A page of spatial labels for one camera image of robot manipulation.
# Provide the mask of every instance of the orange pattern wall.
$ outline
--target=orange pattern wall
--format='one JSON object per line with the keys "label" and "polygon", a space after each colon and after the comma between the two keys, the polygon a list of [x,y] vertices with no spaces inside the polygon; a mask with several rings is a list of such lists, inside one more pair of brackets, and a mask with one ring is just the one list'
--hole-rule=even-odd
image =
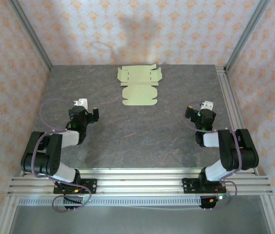
{"label": "orange pattern wall", "polygon": [[0,0],[0,214],[33,130],[49,72],[7,0]]}
{"label": "orange pattern wall", "polygon": [[259,0],[20,0],[54,65],[228,61]]}
{"label": "orange pattern wall", "polygon": [[275,192],[275,0],[269,3],[229,78],[244,124],[255,140],[260,166]]}

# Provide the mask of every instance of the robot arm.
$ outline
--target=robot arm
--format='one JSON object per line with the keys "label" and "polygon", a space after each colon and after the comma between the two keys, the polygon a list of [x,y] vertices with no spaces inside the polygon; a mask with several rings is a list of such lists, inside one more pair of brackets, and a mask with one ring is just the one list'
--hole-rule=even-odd
{"label": "robot arm", "polygon": [[196,124],[196,142],[202,147],[218,147],[220,149],[220,160],[203,168],[198,178],[182,179],[185,193],[225,193],[226,190],[223,189],[221,180],[232,175],[239,168],[236,147],[239,147],[241,153],[242,170],[258,166],[258,154],[247,129],[235,131],[238,145],[235,144],[230,130],[208,132],[213,129],[212,124],[216,116],[212,108],[213,103],[205,101],[199,111],[188,106],[185,113],[185,117]]}
{"label": "robot arm", "polygon": [[[86,137],[88,124],[98,121],[98,109],[94,108],[92,114],[86,108],[86,99],[76,101],[75,106],[69,110],[70,122],[67,124],[67,131],[48,134],[43,138],[36,154],[35,173],[78,184],[79,171],[60,162],[60,155],[62,148],[81,144]],[[21,160],[21,168],[24,172],[31,172],[34,148],[43,134],[44,132],[32,132]]]}
{"label": "robot arm", "polygon": [[[247,129],[237,129],[235,133],[241,152],[241,169],[248,170],[257,167],[258,154],[249,131]],[[205,169],[208,181],[219,181],[239,167],[236,145],[229,130],[205,133],[203,144],[205,147],[218,147],[220,149],[220,160]]]}

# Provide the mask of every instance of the gray marble surface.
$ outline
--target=gray marble surface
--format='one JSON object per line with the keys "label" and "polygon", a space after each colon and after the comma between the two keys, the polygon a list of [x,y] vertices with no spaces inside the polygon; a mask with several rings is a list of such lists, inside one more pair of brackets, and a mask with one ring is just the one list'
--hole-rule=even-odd
{"label": "gray marble surface", "polygon": [[[89,111],[99,108],[100,119],[89,124],[81,145],[62,149],[61,161],[75,168],[204,167],[219,159],[217,148],[195,142],[193,124],[184,118],[187,105],[213,101],[215,129],[230,126],[213,65],[161,65],[158,103],[125,106],[115,65],[54,66],[43,102],[51,98],[87,98]],[[52,126],[64,128],[72,104],[54,102],[44,109]],[[47,131],[40,118],[36,130]]]}

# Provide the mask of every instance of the floor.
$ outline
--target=floor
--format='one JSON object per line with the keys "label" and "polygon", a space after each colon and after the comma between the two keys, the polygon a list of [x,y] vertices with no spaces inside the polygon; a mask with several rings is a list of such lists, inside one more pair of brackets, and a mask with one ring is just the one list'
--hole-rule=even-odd
{"label": "floor", "polygon": [[269,234],[259,196],[238,196],[219,211],[193,207],[87,206],[59,214],[18,206],[10,234]]}
{"label": "floor", "polygon": [[[158,103],[125,106],[115,65],[54,66],[43,102],[51,98],[87,98],[89,111],[99,108],[100,119],[89,124],[87,137],[62,149],[61,161],[75,168],[206,167],[219,159],[217,148],[201,148],[184,118],[193,102],[212,101],[215,129],[230,126],[214,65],[161,65]],[[64,128],[71,104],[54,102],[43,116]],[[40,118],[36,130],[46,131]]]}

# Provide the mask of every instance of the patterned wallpaper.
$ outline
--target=patterned wallpaper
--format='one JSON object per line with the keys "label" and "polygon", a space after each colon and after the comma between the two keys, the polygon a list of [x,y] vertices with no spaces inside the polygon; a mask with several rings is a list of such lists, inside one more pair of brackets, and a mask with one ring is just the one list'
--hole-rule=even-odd
{"label": "patterned wallpaper", "polygon": [[259,0],[20,0],[54,65],[223,66]]}
{"label": "patterned wallpaper", "polygon": [[49,72],[7,0],[0,0],[0,214],[33,129]]}
{"label": "patterned wallpaper", "polygon": [[255,28],[229,74],[275,192],[275,0]]}

